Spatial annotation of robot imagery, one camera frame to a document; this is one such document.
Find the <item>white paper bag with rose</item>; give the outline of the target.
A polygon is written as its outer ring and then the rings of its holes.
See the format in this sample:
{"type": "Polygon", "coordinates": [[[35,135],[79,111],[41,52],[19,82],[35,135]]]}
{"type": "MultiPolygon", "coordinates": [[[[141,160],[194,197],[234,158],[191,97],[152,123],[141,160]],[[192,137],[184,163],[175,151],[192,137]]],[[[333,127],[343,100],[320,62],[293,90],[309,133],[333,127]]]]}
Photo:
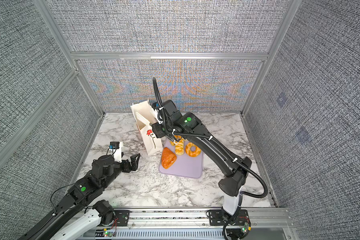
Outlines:
{"type": "Polygon", "coordinates": [[[160,152],[163,149],[161,139],[158,139],[155,136],[155,134],[153,133],[151,123],[148,120],[146,120],[143,116],[141,116],[139,113],[136,113],[134,111],[133,105],[135,105],[135,104],[131,105],[131,110],[132,110],[134,119],[137,123],[137,128],[142,137],[147,154],[153,155],[156,152],[160,152]]]}

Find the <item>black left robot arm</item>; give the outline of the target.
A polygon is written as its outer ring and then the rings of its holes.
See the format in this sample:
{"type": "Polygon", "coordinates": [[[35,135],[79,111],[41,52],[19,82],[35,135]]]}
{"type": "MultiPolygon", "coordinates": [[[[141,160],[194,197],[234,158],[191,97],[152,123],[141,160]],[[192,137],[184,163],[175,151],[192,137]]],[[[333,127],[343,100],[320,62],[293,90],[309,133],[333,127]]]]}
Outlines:
{"type": "Polygon", "coordinates": [[[138,169],[141,155],[117,162],[103,155],[92,162],[92,169],[68,189],[60,202],[42,220],[20,237],[21,240],[50,240],[77,213],[90,205],[120,175],[138,169]]]}

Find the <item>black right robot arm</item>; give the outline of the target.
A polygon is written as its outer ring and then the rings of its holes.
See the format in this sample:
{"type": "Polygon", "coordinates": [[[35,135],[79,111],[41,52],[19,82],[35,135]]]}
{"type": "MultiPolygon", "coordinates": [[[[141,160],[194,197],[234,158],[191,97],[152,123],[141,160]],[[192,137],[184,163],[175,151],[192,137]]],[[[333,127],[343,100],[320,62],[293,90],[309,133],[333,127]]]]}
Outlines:
{"type": "Polygon", "coordinates": [[[224,193],[222,217],[223,237],[226,240],[242,240],[248,236],[252,223],[247,216],[241,216],[241,203],[244,196],[262,199],[268,195],[266,182],[253,170],[248,157],[241,158],[216,139],[192,113],[182,114],[171,100],[163,101],[157,80],[153,78],[156,102],[152,104],[156,123],[152,124],[157,138],[167,137],[178,143],[185,139],[200,148],[222,171],[224,178],[218,183],[224,193]],[[263,187],[263,193],[254,194],[242,190],[248,175],[256,178],[263,187]]]}

